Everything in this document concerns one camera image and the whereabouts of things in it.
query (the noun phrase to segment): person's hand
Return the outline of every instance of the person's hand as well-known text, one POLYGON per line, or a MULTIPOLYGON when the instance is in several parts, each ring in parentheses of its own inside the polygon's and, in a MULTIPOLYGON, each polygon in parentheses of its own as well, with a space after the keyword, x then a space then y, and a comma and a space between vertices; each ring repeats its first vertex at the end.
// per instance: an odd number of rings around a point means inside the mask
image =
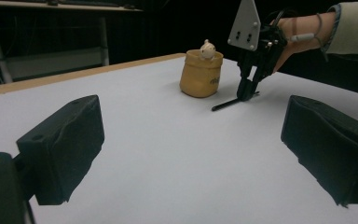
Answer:
MULTIPOLYGON (((324 45, 330 38, 333 30, 333 25, 336 17, 335 12, 328 12, 320 14, 321 18, 317 15, 297 18, 283 18, 278 22, 278 26, 282 29, 286 38, 290 39, 293 35, 303 34, 316 34, 324 45)), ((278 71, 286 60, 295 53, 303 52, 309 49, 318 49, 321 43, 318 38, 304 41, 288 41, 287 46, 284 48, 281 57, 278 59, 274 72, 278 71)))

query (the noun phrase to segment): white table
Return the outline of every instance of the white table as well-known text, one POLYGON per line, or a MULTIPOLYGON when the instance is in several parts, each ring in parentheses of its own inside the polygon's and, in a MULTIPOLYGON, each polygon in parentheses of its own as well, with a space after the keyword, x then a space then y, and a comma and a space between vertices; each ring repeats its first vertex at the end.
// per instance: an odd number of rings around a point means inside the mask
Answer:
POLYGON ((101 100, 101 153, 69 203, 31 200, 37 223, 358 224, 358 204, 337 206, 280 139, 290 95, 358 119, 357 93, 277 73, 260 96, 212 112, 234 98, 239 68, 224 60, 218 93, 196 99, 179 89, 182 56, 0 86, 10 91, 0 94, 0 151, 12 156, 17 139, 66 103, 101 100))

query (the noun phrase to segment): small figurine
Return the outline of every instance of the small figurine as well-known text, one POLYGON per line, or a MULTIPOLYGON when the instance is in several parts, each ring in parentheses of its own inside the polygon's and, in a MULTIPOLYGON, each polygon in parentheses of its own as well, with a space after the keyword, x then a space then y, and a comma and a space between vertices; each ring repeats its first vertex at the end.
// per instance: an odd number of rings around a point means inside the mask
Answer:
POLYGON ((208 39, 204 41, 204 44, 200 48, 200 57, 203 60, 211 60, 214 57, 216 48, 209 42, 208 39))

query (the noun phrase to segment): dark wall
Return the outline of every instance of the dark wall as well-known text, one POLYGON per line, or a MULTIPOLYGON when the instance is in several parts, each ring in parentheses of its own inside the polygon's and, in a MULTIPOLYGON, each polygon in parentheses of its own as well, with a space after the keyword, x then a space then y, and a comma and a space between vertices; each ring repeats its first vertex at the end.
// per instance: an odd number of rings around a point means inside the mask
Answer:
MULTIPOLYGON (((227 44, 227 38, 240 2, 241 0, 171 1, 161 16, 164 24, 162 52, 198 49, 203 40, 208 38, 226 58, 237 60, 239 49, 227 44)), ((341 1, 255 0, 261 21, 271 12, 286 7, 294 9, 298 16, 306 16, 325 12, 339 2, 341 1)), ((280 71, 358 92, 358 62, 330 56, 327 63, 319 50, 292 56, 280 71)))
MULTIPOLYGON (((117 0, 121 5, 132 4, 144 10, 118 14, 68 11, 62 15, 46 10, 23 10, 19 14, 18 10, 6 10, 2 15, 0 10, 0 25, 6 27, 0 30, 0 38, 4 51, 8 50, 14 38, 14 15, 17 15, 19 32, 9 52, 11 56, 98 45, 95 23, 105 16, 111 64, 198 49, 205 39, 210 39, 226 58, 237 60, 239 49, 231 47, 227 37, 240 1, 117 0)), ((303 16, 325 12, 338 2, 255 0, 262 21, 269 13, 285 7, 303 16)), ((331 56, 326 63, 319 50, 291 57, 281 71, 358 91, 358 62, 331 56)))

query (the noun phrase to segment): sleeve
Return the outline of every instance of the sleeve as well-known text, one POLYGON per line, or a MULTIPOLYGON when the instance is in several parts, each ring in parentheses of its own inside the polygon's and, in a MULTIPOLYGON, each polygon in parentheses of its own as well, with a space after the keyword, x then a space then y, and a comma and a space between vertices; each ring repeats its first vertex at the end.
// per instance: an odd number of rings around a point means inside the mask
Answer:
POLYGON ((358 54, 358 2, 340 3, 329 10, 335 10, 337 16, 331 40, 324 46, 324 51, 358 54))

